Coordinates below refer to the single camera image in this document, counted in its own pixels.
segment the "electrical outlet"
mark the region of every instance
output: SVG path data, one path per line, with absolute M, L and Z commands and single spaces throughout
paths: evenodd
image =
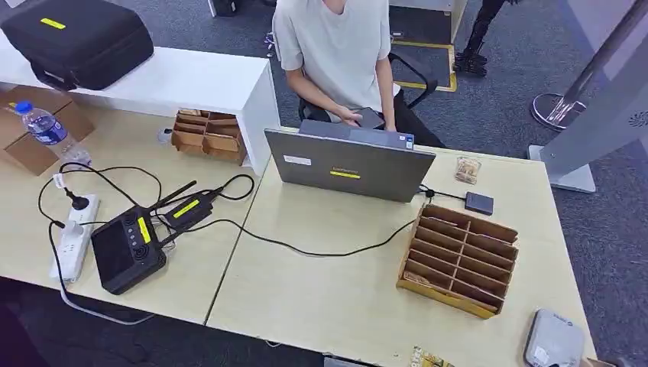
M 83 197 L 88 199 L 90 204 L 83 210 L 70 208 L 67 222 L 74 221 L 81 224 L 95 221 L 99 209 L 99 198 L 96 195 L 84 195 Z M 86 257 L 86 250 L 93 230 L 94 225 L 89 224 L 83 226 L 83 233 L 80 234 L 65 233 L 65 231 L 61 233 L 57 254 L 59 255 L 61 274 L 64 281 L 75 281 L 81 275 L 83 259 Z M 58 277 L 56 259 L 53 259 L 50 278 L 57 279 Z

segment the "black case handle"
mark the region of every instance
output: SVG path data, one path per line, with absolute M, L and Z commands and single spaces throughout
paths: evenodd
M 54 89 L 60 90 L 62 92 L 68 92 L 70 90 L 76 89 L 76 84 L 70 78 L 67 77 L 64 80 L 59 80 L 45 73 L 45 69 L 33 61 L 31 62 L 31 71 L 34 72 L 36 79 L 40 80 L 44 84 L 47 84 L 48 86 L 51 86 Z

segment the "blue bottle cap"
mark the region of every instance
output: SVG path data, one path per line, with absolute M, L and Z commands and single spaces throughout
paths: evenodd
M 29 101 L 22 101 L 22 102 L 19 102 L 16 105 L 16 112 L 21 113 L 21 114 L 28 113 L 32 109 L 34 109 L 34 107 L 31 105 L 31 102 L 29 102 Z

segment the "yellow label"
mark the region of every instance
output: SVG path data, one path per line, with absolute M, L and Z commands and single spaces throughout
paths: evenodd
M 45 23 L 45 24 L 47 24 L 47 25 L 49 25 L 51 27 L 54 27 L 56 29 L 64 29 L 65 28 L 64 24 L 61 24 L 58 21 L 53 21 L 53 20 L 51 20 L 49 18 L 43 18 L 43 19 L 40 20 L 40 22 Z
M 184 208 L 178 210 L 178 211 L 173 215 L 173 217 L 176 218 L 176 219 L 177 219 L 177 218 L 180 218 L 180 216 L 182 216 L 184 213 L 188 212 L 188 211 L 189 211 L 191 208 L 193 208 L 194 206 L 198 205 L 198 203 L 200 203 L 198 200 L 194 200 L 194 201 L 192 201 L 191 203 L 189 203 L 189 204 L 188 204 L 187 206 L 185 206 Z
M 360 180 L 360 176 L 357 174 L 347 174 L 346 172 L 338 172 L 338 171 L 331 171 L 331 174 L 333 176 L 355 178 L 356 180 Z
M 144 218 L 138 219 L 138 224 L 140 225 L 140 232 L 142 237 L 144 237 L 144 243 L 149 243 L 151 241 L 151 235 L 148 234 L 148 229 L 146 228 L 146 223 L 144 223 Z

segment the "wooden sorting box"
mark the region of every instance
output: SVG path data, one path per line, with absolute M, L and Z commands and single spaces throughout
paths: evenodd
M 397 287 L 487 319 L 504 305 L 517 232 L 441 206 L 421 208 Z
M 243 163 L 248 154 L 236 117 L 218 112 L 179 112 L 171 144 L 184 153 L 207 154 L 237 164 Z

